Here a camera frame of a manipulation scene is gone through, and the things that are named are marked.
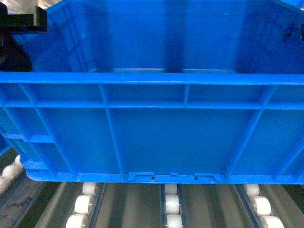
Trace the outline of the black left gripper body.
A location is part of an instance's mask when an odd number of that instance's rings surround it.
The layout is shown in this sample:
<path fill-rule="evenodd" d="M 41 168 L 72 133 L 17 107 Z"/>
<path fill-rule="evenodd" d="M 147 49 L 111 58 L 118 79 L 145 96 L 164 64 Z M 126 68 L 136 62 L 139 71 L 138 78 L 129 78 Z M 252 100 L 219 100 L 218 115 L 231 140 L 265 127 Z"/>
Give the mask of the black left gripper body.
<path fill-rule="evenodd" d="M 33 68 L 29 55 L 14 39 L 14 35 L 48 32 L 47 12 L 35 6 L 32 14 L 9 14 L 6 5 L 0 6 L 0 70 L 30 72 Z"/>

